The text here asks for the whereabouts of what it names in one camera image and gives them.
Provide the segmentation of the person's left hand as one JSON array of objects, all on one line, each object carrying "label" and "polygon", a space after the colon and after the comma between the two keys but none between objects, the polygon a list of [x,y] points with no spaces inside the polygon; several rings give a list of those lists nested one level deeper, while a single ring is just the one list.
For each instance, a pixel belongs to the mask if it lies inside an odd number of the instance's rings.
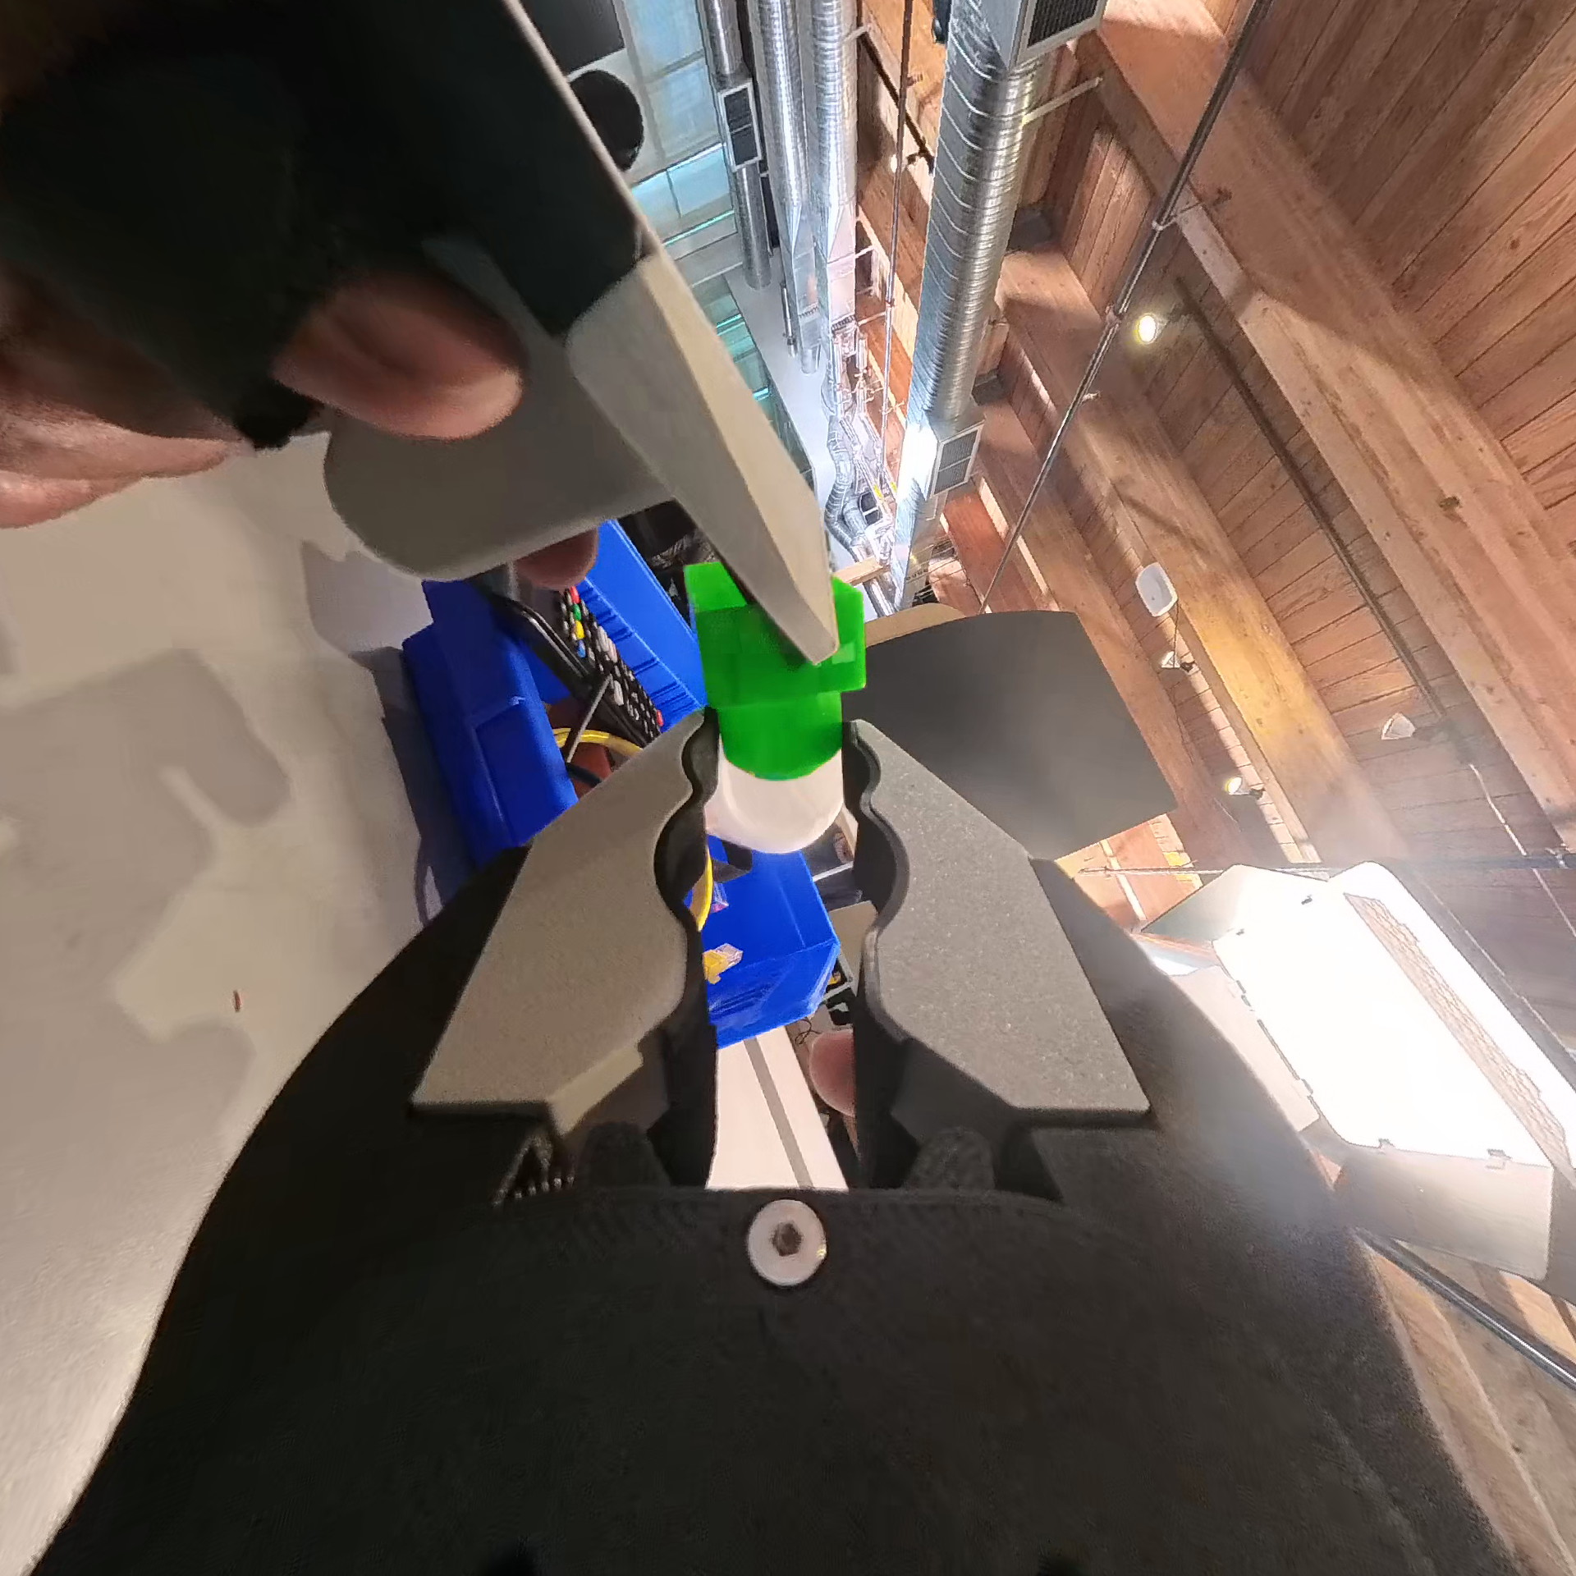
[{"label": "person's left hand", "polygon": [[[451,287],[401,275],[339,291],[298,331],[275,380],[407,440],[477,438],[523,397],[506,329]],[[146,481],[212,471],[243,448],[142,355],[43,283],[4,269],[4,530],[59,522]]]}]

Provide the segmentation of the black metal stand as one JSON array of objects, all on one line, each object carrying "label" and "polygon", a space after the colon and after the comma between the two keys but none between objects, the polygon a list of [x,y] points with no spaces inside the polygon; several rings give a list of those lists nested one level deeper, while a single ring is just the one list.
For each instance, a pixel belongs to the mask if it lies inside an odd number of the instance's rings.
[{"label": "black metal stand", "polygon": [[1462,1313],[1497,1342],[1518,1353],[1528,1365],[1544,1373],[1563,1390],[1575,1394],[1575,1363],[1540,1336],[1526,1332],[1495,1311],[1483,1297],[1474,1295],[1460,1282],[1437,1270],[1417,1252],[1367,1229],[1353,1229],[1353,1235],[1384,1262],[1404,1272],[1450,1309]]}]

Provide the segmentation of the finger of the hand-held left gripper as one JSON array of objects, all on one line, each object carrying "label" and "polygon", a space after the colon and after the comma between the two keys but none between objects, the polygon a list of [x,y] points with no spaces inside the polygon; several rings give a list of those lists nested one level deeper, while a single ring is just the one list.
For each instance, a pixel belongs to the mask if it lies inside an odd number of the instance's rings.
[{"label": "finger of the hand-held left gripper", "polygon": [[836,652],[815,493],[665,254],[644,257],[564,343],[481,248],[444,240],[432,257],[519,339],[527,384],[473,440],[335,421],[329,502],[372,557],[465,580],[675,502],[801,658]]}]

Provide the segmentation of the white plastic bottle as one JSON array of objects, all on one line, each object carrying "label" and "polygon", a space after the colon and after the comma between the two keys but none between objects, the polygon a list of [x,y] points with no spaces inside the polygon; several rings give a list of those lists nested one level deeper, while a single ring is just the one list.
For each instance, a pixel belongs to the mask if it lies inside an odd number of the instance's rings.
[{"label": "white plastic bottle", "polygon": [[817,842],[844,811],[840,755],[799,778],[756,778],[720,755],[706,831],[753,854],[784,858]]}]

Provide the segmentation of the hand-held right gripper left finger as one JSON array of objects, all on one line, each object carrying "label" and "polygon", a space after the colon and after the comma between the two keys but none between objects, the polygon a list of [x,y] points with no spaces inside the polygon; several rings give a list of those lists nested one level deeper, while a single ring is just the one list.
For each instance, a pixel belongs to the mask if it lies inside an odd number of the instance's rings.
[{"label": "hand-held right gripper left finger", "polygon": [[708,1182],[718,1035],[688,901],[718,759],[714,714],[692,714],[529,844],[416,1113],[525,1118],[570,1151],[628,1124],[669,1181]]}]

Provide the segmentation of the green plastic toy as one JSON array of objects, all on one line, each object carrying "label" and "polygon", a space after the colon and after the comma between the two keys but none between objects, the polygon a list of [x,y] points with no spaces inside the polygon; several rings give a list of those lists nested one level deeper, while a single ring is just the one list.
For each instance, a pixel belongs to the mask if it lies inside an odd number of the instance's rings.
[{"label": "green plastic toy", "polygon": [[708,704],[733,769],[758,780],[805,778],[842,747],[844,697],[865,689],[865,601],[830,582],[838,650],[807,662],[751,603],[722,563],[685,570]]}]

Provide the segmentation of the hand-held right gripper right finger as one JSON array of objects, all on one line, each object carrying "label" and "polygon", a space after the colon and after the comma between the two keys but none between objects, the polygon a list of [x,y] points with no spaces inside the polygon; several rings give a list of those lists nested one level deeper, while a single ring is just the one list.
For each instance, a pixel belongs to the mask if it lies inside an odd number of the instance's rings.
[{"label": "hand-held right gripper right finger", "polygon": [[953,1132],[1013,1186],[1034,1134],[1149,1126],[1025,848],[865,720],[846,728],[844,782],[873,907],[854,1013],[861,1184],[904,1184]]}]

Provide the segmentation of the dark panel with wooden edge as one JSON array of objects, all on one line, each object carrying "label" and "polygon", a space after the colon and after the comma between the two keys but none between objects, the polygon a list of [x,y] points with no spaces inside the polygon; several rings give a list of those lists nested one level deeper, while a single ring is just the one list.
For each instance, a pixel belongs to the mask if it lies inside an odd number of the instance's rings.
[{"label": "dark panel with wooden edge", "polygon": [[939,603],[869,621],[865,720],[1030,858],[1058,862],[1170,817],[1172,784],[1075,615],[959,615]]}]

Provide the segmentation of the large blue plastic bin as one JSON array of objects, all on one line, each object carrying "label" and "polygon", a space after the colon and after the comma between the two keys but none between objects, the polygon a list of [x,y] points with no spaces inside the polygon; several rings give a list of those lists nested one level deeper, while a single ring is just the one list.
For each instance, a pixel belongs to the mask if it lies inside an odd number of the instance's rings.
[{"label": "large blue plastic bin", "polygon": [[[704,706],[698,642],[620,524],[576,588],[655,701],[663,732]],[[477,866],[537,839],[589,790],[597,702],[570,699],[541,662],[537,594],[424,582],[428,625],[405,662],[449,804]],[[838,938],[799,854],[755,854],[735,875],[708,842],[718,887],[702,942],[718,967],[708,1008],[722,1046],[809,1019],[842,982]]]}]

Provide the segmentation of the metal air duct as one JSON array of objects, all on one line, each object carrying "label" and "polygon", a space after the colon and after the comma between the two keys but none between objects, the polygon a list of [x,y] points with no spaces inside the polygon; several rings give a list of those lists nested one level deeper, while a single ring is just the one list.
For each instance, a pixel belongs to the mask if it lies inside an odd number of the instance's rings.
[{"label": "metal air duct", "polygon": [[747,283],[782,287],[803,372],[856,322],[858,7],[702,3]]},{"label": "metal air duct", "polygon": [[974,473],[974,399],[996,287],[1052,57],[1095,30],[1104,3],[951,7],[891,570],[898,607],[927,584],[943,498]]}]

